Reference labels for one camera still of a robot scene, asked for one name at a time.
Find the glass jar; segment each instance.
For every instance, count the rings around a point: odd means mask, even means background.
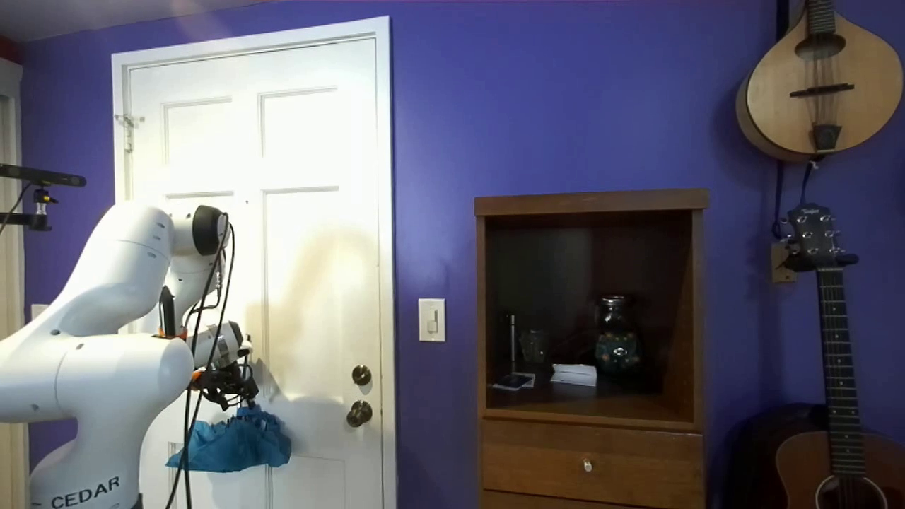
[[[643,377],[643,340],[628,294],[604,294],[595,308],[596,390],[637,390]]]

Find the blue cloth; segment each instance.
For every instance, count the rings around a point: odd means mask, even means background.
[[[237,473],[258,465],[280,467],[290,455],[292,445],[283,425],[251,404],[217,425],[199,422],[191,436],[191,459],[184,460],[184,453],[176,453],[168,467]]]

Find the mandolin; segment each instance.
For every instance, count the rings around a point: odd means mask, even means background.
[[[786,509],[905,509],[905,449],[862,432],[848,342],[844,267],[826,206],[797,206],[786,267],[818,274],[826,431],[803,431],[776,449]]]
[[[782,161],[811,161],[868,142],[898,113],[898,50],[807,0],[803,16],[760,56],[736,93],[742,134]]]

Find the door frame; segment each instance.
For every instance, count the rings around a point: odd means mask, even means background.
[[[393,115],[391,115],[391,16],[365,16],[352,24],[290,29],[271,35],[246,35],[206,43],[165,46],[148,50],[113,53],[113,185],[116,200],[128,195],[126,168],[130,151],[134,118],[126,111],[126,76],[128,70],[199,63],[215,56],[308,49],[336,39],[373,39],[376,63],[376,173],[379,173],[379,271],[383,271],[383,311],[379,311],[379,356],[383,356],[383,493],[386,509],[400,504],[400,470],[397,470],[397,254],[393,254]]]
[[[21,142],[21,82],[22,69],[0,56],[0,96],[10,103],[10,118],[0,118],[10,127],[10,158],[5,165],[22,161]],[[0,180],[4,206],[11,205],[21,193],[18,180]],[[0,301],[0,340],[25,322],[25,241],[22,230],[11,227],[0,236],[0,258],[4,262],[4,288],[10,288],[5,301]],[[25,507],[25,484],[29,484],[29,432],[25,425],[0,425],[0,507]]]

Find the door knob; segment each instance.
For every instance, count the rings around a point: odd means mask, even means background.
[[[355,402],[355,404],[349,407],[349,414],[346,414],[346,422],[349,422],[352,428],[362,428],[362,425],[369,425],[370,419],[373,419],[373,411],[370,411],[369,402]]]
[[[369,370],[369,364],[357,364],[357,367],[352,370],[352,383],[357,383],[357,384],[370,384],[370,370]]]

